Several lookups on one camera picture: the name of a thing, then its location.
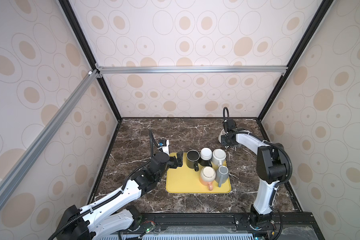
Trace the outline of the white round mug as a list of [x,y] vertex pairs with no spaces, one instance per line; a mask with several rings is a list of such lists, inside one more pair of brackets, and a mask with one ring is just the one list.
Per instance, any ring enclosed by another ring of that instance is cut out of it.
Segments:
[[222,129],[218,136],[218,141],[220,144],[222,144],[222,136],[224,136],[225,134],[226,134],[225,130]]

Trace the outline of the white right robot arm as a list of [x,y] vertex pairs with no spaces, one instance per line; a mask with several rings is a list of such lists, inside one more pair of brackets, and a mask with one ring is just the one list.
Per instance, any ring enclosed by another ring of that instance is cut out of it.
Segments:
[[281,144],[261,140],[248,130],[239,129],[233,119],[223,120],[219,135],[222,146],[243,145],[257,155],[256,172],[260,178],[257,197],[251,205],[249,223],[261,229],[272,220],[273,204],[280,185],[292,176],[292,162]]

